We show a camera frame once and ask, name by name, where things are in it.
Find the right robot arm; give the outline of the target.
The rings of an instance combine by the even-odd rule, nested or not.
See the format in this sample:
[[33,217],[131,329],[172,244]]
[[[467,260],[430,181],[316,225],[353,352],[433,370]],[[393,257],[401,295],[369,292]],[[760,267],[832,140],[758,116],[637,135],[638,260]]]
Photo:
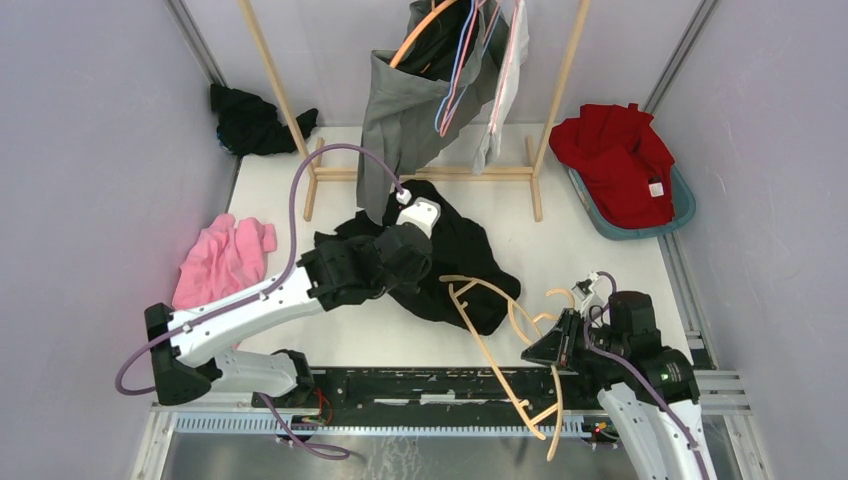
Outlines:
[[566,308],[523,360],[578,374],[580,400],[603,408],[641,479],[714,479],[700,391],[688,358],[662,343],[652,299],[612,294],[607,322]]

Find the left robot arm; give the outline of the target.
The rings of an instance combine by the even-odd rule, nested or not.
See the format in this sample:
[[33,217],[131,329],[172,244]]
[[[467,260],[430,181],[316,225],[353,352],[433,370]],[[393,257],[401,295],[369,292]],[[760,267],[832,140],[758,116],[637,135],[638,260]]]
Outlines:
[[256,354],[237,343],[282,323],[414,289],[432,264],[429,233],[410,223],[380,235],[326,240],[304,253],[282,283],[263,281],[184,310],[144,312],[157,399],[182,405],[210,392],[262,393],[307,404],[315,382],[304,354]]

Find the grey garment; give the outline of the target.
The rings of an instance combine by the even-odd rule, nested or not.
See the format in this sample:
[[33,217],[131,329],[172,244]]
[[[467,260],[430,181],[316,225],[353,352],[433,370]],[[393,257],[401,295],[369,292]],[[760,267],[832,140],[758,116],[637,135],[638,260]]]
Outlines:
[[[430,10],[430,2],[411,3],[407,34]],[[426,71],[391,68],[398,48],[370,55],[361,146],[382,158],[384,166],[359,158],[356,201],[374,223],[383,219],[392,189],[385,169],[397,176],[416,173],[494,100],[509,24],[494,1],[458,1],[457,8],[462,23]]]

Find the pink wire hanger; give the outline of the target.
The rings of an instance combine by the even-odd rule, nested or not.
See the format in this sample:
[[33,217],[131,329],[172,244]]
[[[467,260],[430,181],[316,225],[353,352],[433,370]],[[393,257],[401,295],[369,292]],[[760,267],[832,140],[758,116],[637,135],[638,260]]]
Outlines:
[[500,133],[513,106],[519,89],[521,67],[529,51],[529,27],[526,2],[515,2],[509,28],[507,49],[500,68],[498,88],[494,98],[488,131]]

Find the white skirt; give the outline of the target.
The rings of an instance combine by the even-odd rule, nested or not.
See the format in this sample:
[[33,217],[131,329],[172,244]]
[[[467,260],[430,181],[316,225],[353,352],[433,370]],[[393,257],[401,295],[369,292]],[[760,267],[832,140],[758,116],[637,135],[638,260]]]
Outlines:
[[489,122],[471,168],[475,176],[481,175],[485,167],[500,156],[504,124],[518,93],[521,67],[529,54],[529,40],[526,2],[519,0],[515,2],[509,25],[508,42],[501,62]]

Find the wooden hanger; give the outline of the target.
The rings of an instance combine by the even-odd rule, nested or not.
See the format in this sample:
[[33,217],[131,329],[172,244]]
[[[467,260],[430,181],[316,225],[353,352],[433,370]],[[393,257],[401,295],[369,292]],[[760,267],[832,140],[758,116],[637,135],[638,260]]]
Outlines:
[[543,332],[539,327],[539,322],[543,320],[555,322],[557,317],[549,312],[541,312],[536,315],[530,315],[514,297],[508,295],[500,287],[497,287],[493,283],[481,278],[464,275],[442,275],[439,277],[439,281],[447,285],[448,295],[453,306],[459,313],[468,331],[471,333],[472,338],[475,340],[478,348],[486,359],[490,370],[494,374],[496,380],[500,384],[507,396],[507,399],[518,414],[524,426],[538,440],[549,441],[546,461],[552,462],[556,458],[559,449],[566,416],[559,368],[556,366],[549,367],[549,376],[554,385],[555,401],[535,416],[530,416],[530,401],[528,399],[521,398],[512,388],[503,369],[488,348],[486,341],[482,338],[478,329],[473,325],[468,313],[469,303],[463,300],[462,296],[469,291],[480,287],[496,294],[499,298],[504,300],[507,305],[506,317],[509,320],[509,324],[511,325],[515,335],[527,347],[532,344],[532,341],[525,333],[523,325],[528,324],[535,332],[536,339],[541,340]]

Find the orange plastic hanger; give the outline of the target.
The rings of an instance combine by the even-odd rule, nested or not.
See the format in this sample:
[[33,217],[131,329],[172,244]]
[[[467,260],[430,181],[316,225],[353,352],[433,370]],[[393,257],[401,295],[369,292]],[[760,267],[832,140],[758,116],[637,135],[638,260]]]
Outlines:
[[430,10],[407,34],[389,61],[393,69],[422,73],[444,51],[462,23],[458,1],[431,1]]

